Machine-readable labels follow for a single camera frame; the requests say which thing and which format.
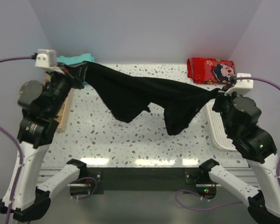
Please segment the black t shirt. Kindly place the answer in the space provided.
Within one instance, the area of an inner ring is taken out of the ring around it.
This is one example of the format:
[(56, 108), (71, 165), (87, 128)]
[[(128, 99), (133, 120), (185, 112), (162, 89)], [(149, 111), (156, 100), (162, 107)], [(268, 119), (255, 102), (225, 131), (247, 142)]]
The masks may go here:
[(155, 77), (133, 77), (106, 66), (88, 62), (81, 69), (84, 80), (97, 92), (114, 118), (130, 123), (149, 104), (163, 108), (168, 135), (178, 135), (219, 89), (206, 90), (191, 84)]

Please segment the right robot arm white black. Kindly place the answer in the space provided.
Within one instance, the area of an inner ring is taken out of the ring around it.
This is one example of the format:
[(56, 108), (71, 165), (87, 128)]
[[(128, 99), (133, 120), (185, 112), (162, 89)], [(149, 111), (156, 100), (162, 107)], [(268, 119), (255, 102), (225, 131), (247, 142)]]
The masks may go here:
[(219, 92), (213, 110), (220, 113), (227, 138), (247, 161), (259, 187), (240, 180), (214, 159), (199, 166), (203, 183), (215, 182), (242, 202), (258, 224), (280, 224), (280, 171), (277, 148), (272, 136), (257, 125), (261, 110), (251, 98), (236, 91)]

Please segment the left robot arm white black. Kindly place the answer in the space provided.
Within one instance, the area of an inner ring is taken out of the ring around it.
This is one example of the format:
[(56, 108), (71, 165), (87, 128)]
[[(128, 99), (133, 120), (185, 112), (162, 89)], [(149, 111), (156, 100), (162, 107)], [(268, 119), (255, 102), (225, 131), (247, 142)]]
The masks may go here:
[(82, 89), (87, 62), (74, 65), (58, 64), (48, 67), (48, 83), (26, 82), (19, 91), (18, 105), (23, 118), (17, 137), (12, 138), (18, 148), (16, 164), (5, 196), (0, 199), (0, 213), (17, 223), (41, 219), (51, 200), (68, 184), (83, 183), (87, 167), (82, 161), (71, 159), (53, 177), (38, 184), (38, 176), (54, 134), (57, 116), (72, 89)]

